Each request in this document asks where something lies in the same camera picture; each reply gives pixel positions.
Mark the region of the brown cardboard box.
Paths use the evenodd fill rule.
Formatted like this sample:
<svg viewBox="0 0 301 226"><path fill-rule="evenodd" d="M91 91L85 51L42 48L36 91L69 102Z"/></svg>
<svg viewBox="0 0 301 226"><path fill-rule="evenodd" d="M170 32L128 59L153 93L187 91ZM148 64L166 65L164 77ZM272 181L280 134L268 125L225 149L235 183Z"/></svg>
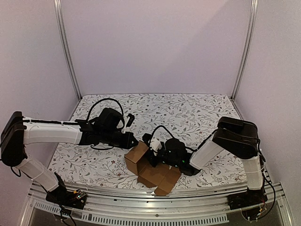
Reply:
<svg viewBox="0 0 301 226"><path fill-rule="evenodd" d="M178 168L167 164L159 163L156 167L151 166L145 157L148 149L148 146L140 141L125 154L127 169L138 176L137 182L147 188L156 188L155 195L166 196L172 191L182 174Z"/></svg>

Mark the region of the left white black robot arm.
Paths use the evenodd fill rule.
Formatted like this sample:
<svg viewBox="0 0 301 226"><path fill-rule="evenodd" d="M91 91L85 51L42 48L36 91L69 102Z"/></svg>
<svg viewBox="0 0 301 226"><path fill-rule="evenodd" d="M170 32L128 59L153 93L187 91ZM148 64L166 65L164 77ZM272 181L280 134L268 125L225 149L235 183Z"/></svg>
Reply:
<svg viewBox="0 0 301 226"><path fill-rule="evenodd" d="M16 168L41 184L59 204L66 204L70 194L63 189L59 177L41 162L25 152L25 146L35 143L68 143L73 145L99 144L131 149L138 145L128 130L135 117L105 108L98 117L75 121L48 121L24 117L14 112L1 133L1 161Z"/></svg>

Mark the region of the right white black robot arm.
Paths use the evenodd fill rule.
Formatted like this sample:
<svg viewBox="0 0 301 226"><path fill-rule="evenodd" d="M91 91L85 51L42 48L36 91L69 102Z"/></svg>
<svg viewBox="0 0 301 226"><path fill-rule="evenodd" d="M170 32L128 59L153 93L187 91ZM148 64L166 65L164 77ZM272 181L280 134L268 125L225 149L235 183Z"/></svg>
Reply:
<svg viewBox="0 0 301 226"><path fill-rule="evenodd" d="M167 164L186 176L198 174L212 158L226 150L243 163L248 189L243 195L245 204L254 205L261 198L265 159L261 155L258 128L252 122L223 116L217 128L196 149L175 137L159 141L153 133L145 133L143 142L148 147L147 160L151 166Z"/></svg>

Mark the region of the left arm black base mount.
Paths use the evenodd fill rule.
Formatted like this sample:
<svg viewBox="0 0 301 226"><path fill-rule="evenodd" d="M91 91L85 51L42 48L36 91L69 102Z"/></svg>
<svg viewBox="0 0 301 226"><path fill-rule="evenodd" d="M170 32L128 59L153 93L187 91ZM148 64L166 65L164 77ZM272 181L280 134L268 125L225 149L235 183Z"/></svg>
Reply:
<svg viewBox="0 0 301 226"><path fill-rule="evenodd" d="M55 173L55 176L58 179L58 187L54 191L47 192L46 200L48 202L83 210L87 200L87 193L80 189L68 191L61 177L57 173Z"/></svg>

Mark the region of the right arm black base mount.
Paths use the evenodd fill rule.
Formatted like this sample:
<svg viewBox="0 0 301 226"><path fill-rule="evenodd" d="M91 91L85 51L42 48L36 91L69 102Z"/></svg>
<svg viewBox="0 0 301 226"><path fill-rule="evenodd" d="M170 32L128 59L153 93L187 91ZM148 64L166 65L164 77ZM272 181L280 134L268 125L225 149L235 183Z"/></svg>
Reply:
<svg viewBox="0 0 301 226"><path fill-rule="evenodd" d="M227 196L228 205L231 210L245 208L266 202L268 200L264 187L259 190L247 189L245 192Z"/></svg>

